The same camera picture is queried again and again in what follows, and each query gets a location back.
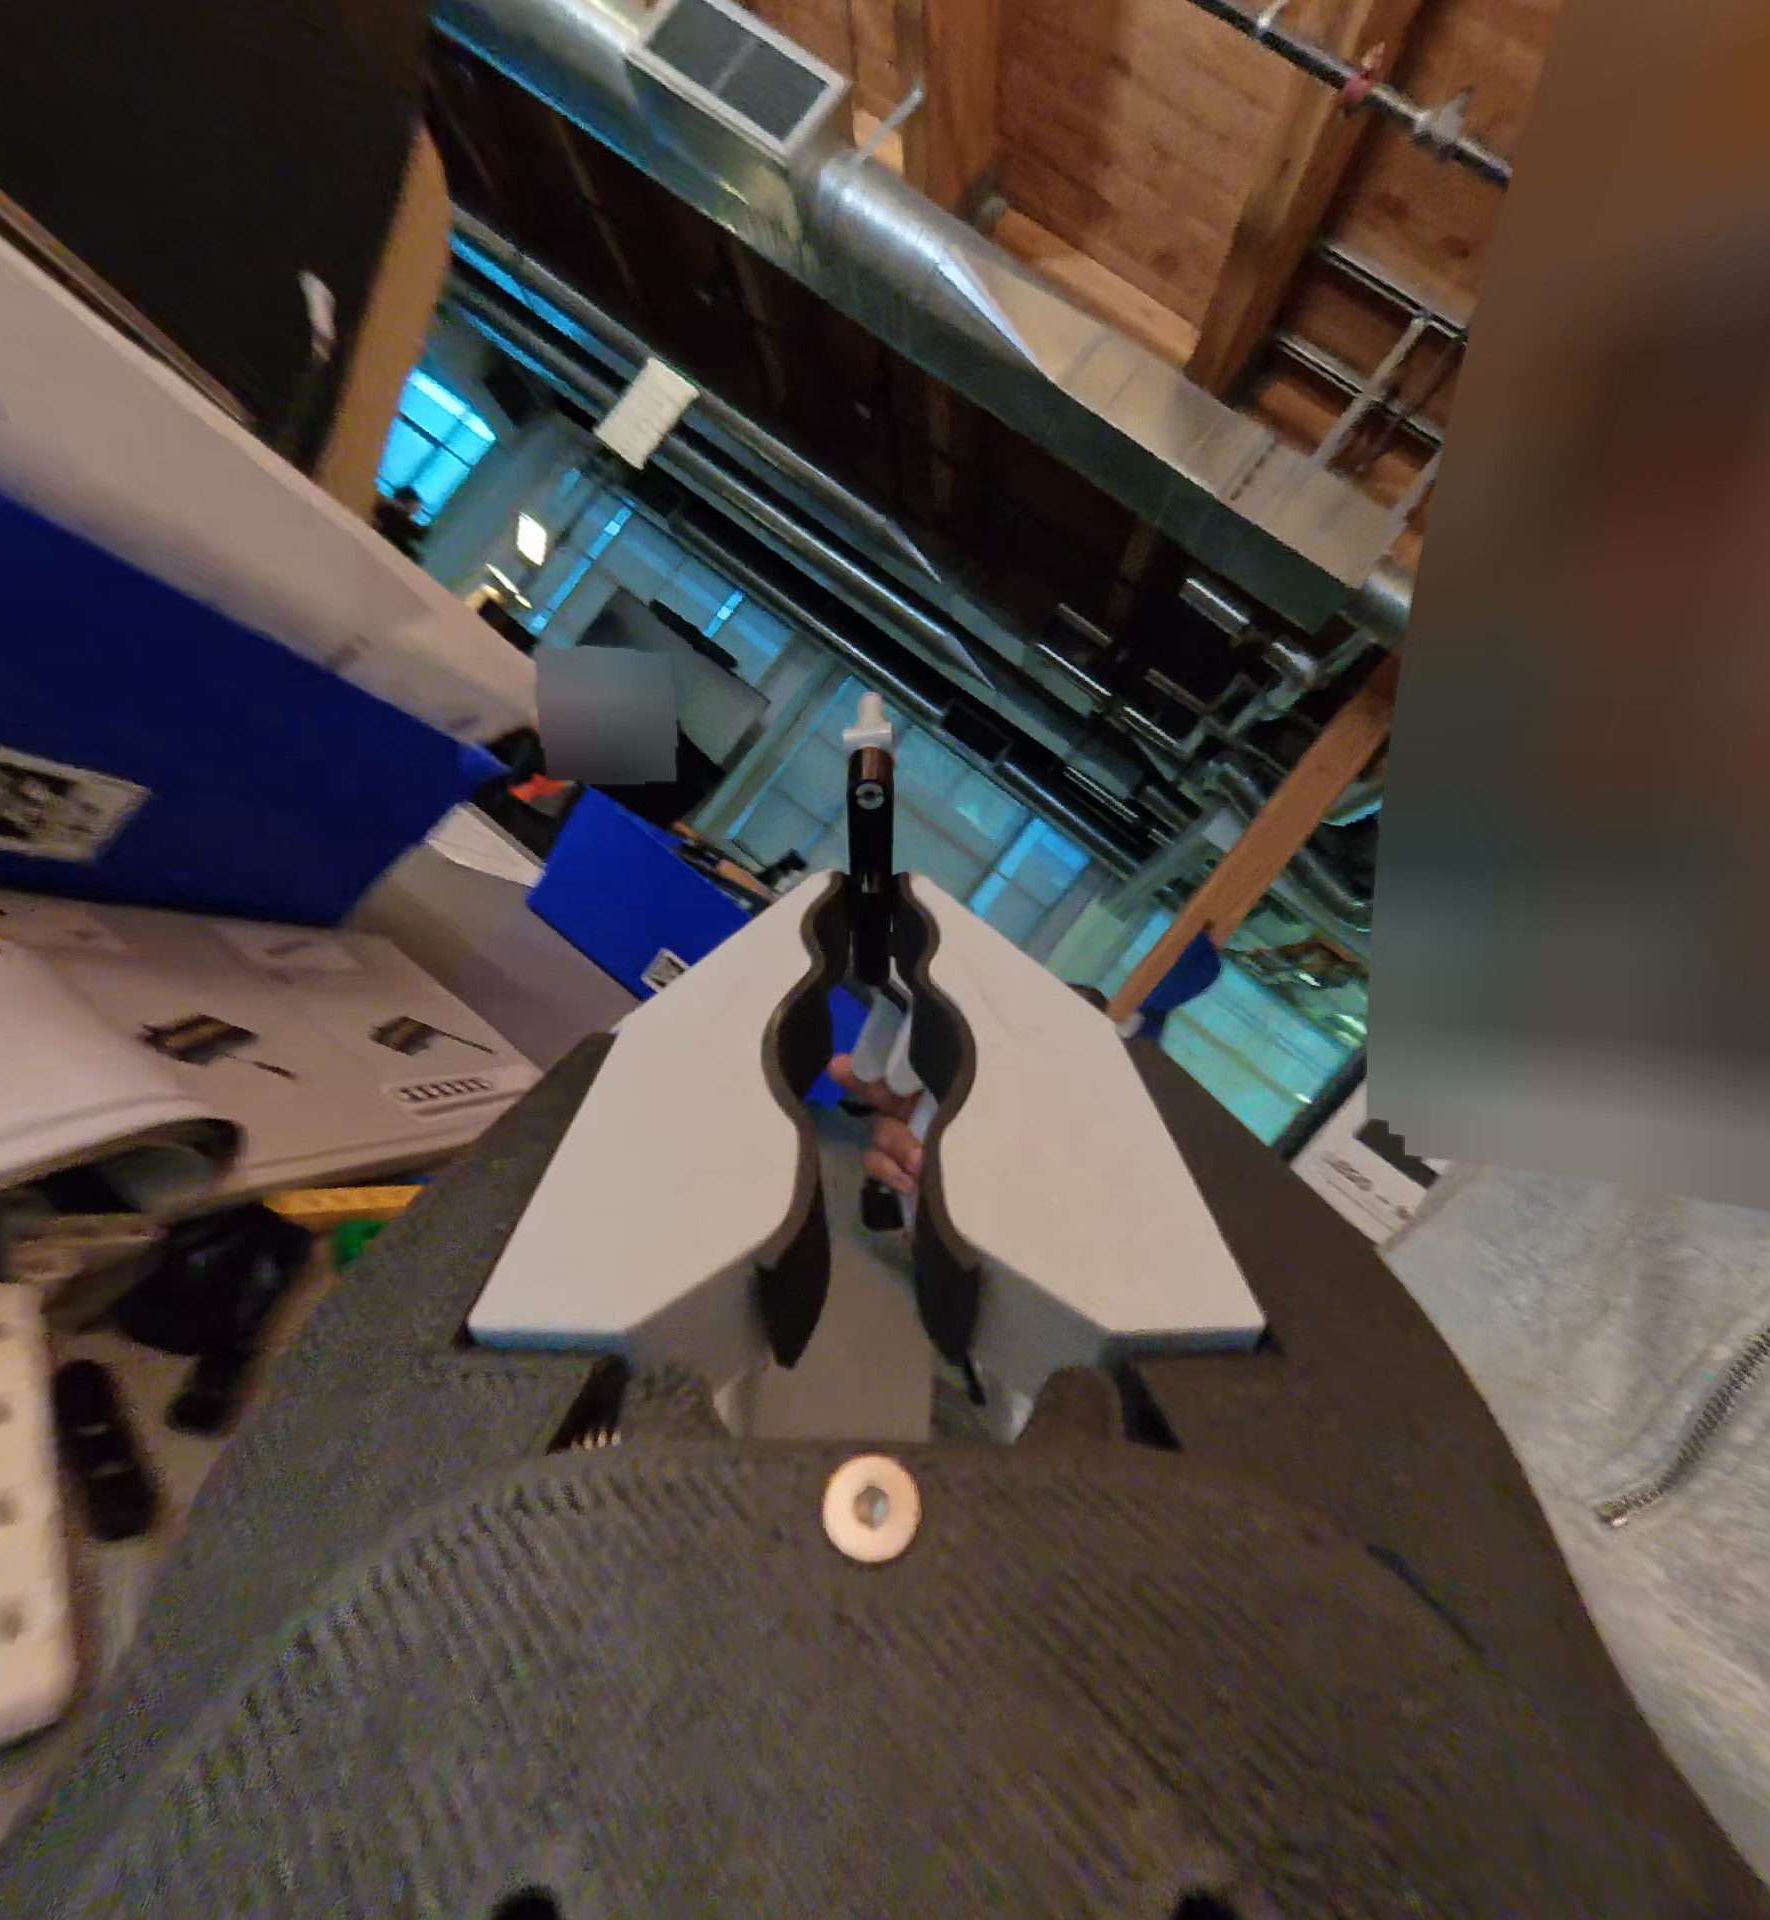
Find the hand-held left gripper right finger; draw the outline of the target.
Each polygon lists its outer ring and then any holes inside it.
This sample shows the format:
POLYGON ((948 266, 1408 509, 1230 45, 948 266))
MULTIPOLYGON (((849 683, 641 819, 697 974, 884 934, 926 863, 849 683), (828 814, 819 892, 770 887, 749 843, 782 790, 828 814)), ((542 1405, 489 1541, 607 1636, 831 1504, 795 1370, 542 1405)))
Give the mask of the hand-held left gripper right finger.
POLYGON ((1265 1312, 1107 1013, 936 882, 897 880, 914 1299, 1015 1438, 1061 1374, 1249 1353, 1265 1312))

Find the open lego instruction booklet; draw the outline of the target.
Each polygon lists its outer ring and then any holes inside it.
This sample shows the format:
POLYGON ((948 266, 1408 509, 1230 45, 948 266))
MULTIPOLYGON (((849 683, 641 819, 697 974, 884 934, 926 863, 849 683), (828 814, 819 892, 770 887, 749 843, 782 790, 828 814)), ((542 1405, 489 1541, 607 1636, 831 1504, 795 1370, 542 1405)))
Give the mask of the open lego instruction booklet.
POLYGON ((415 1171, 536 1078, 383 938, 0 892, 0 1195, 175 1220, 415 1171))

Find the black lego part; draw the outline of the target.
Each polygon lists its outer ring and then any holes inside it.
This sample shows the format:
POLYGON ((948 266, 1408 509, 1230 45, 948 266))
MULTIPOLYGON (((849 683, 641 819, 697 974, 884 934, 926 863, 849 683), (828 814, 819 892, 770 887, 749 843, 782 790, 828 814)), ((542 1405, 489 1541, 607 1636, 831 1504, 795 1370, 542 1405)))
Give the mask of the black lego part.
POLYGON ((277 1309, 313 1261, 313 1234, 263 1205, 182 1219, 111 1311, 131 1342, 192 1362, 168 1424, 198 1438, 234 1426, 277 1309))

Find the framed black white tag sign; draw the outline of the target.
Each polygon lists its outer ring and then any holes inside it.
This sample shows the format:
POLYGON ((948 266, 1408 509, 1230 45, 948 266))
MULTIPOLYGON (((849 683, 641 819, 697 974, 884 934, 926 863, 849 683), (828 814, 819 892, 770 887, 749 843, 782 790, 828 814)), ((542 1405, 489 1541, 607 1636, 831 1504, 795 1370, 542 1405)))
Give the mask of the framed black white tag sign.
POLYGON ((1405 1234, 1449 1162, 1416 1154, 1366 1112, 1360 1082, 1292 1157, 1293 1171, 1359 1235, 1385 1247, 1405 1234))

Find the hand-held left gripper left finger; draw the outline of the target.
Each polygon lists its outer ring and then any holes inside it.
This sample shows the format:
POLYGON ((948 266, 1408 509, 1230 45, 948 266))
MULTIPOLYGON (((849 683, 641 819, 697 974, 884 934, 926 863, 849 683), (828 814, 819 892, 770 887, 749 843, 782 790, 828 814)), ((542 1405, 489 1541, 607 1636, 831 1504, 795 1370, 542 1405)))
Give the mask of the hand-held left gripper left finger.
POLYGON ((920 1444, 928 1342, 863 1224, 835 1055, 841 878, 811 876, 610 1033, 470 1309, 486 1349, 679 1367, 741 1437, 920 1444))

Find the small blue plastic bin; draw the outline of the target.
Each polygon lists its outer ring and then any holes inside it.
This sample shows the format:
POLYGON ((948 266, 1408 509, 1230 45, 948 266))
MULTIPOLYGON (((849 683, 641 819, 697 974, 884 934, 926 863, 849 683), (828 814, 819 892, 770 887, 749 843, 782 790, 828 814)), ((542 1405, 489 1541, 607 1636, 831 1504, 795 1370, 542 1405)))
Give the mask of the small blue plastic bin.
POLYGON ((723 948, 766 900, 702 848, 582 787, 528 910, 629 993, 646 999, 723 948))

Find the metal ventilation duct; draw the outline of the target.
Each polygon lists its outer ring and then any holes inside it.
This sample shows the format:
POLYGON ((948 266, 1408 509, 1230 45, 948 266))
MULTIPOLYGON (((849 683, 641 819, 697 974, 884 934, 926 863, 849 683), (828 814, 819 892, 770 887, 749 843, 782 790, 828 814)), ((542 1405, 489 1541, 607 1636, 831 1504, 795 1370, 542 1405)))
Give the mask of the metal ventilation duct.
POLYGON ((724 2, 441 2, 441 33, 881 345, 1155 526, 1222 598, 1398 648, 1393 509, 947 214, 852 134, 850 84, 724 2))

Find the white instruction sheet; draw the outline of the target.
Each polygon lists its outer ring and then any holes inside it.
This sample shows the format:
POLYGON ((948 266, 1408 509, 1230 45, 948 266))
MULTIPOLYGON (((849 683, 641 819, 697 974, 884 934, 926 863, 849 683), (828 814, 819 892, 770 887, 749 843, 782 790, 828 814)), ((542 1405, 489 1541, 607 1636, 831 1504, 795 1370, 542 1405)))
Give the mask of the white instruction sheet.
POLYGON ((536 724, 531 658, 4 239, 0 492, 457 740, 536 724))

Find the long yellow lego beam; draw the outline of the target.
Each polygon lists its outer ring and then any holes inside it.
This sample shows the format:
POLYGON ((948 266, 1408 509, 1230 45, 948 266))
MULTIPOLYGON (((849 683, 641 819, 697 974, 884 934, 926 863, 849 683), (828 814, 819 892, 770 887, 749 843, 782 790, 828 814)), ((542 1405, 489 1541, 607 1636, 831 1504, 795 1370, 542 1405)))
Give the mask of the long yellow lego beam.
POLYGON ((313 1235, 332 1235, 345 1226, 388 1224, 400 1219, 423 1191, 420 1182, 288 1189, 263 1205, 313 1235))

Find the hanging white paper sign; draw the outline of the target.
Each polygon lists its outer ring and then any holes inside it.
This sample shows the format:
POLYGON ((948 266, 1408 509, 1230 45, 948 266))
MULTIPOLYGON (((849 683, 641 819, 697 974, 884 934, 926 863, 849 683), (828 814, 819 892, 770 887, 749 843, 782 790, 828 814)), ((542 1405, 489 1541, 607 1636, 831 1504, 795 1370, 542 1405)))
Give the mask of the hanging white paper sign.
POLYGON ((632 470, 642 470, 702 398, 703 389, 671 362, 646 356, 596 423, 593 439, 632 470))

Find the slanted wooden post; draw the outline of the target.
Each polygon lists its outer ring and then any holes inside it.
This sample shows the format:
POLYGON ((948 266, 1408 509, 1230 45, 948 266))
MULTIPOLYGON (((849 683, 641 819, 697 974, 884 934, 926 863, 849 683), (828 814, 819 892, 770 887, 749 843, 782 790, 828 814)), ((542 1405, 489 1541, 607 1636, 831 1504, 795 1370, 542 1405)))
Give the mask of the slanted wooden post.
POLYGON ((1304 851, 1349 787, 1383 754, 1393 729, 1402 658, 1378 660, 1305 754, 1275 787, 1204 884, 1164 927, 1107 1003, 1117 1026, 1132 1026, 1148 995, 1164 983, 1189 948, 1217 948, 1304 851))

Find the black lego axle white tip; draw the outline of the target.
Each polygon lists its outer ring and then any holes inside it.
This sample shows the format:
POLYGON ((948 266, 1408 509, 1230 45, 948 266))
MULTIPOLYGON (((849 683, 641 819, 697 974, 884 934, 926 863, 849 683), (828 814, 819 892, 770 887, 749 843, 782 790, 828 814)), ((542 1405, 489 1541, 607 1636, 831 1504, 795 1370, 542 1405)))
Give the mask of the black lego axle white tip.
POLYGON ((894 959, 896 876, 896 729, 884 698, 865 690, 842 731, 846 753, 846 978, 842 991, 865 1009, 852 1051, 861 1082, 884 1087, 917 1112, 926 1092, 910 1062, 911 1011, 894 959))

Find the large blue plastic bin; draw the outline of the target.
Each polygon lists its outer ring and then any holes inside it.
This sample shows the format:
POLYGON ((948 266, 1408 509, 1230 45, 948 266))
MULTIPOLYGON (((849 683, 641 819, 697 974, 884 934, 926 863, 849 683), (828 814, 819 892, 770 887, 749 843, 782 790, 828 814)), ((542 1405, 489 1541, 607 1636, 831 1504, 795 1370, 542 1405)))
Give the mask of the large blue plastic bin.
POLYGON ((504 772, 0 492, 0 889, 330 927, 504 772))

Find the person's right hand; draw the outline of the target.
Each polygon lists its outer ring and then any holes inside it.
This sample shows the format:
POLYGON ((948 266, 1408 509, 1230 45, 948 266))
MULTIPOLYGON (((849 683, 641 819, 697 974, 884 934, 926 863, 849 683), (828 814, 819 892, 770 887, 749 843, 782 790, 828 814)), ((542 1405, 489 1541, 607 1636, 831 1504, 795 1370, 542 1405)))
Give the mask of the person's right hand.
POLYGON ((886 1080, 863 1078, 850 1053, 836 1053, 828 1074, 841 1091, 842 1106, 872 1122, 873 1132, 863 1154, 867 1180, 891 1189, 902 1198, 917 1197, 926 1149, 914 1118, 926 1092, 920 1087, 897 1092, 886 1080))

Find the grey zip hoodie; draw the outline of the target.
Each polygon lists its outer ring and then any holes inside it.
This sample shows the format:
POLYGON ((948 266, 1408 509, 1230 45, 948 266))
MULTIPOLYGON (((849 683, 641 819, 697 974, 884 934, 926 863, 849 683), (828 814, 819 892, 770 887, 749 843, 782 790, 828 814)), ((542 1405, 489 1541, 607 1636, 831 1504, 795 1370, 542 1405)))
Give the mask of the grey zip hoodie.
POLYGON ((1385 1256, 1770 1887, 1770 1212, 1449 1164, 1385 1256))

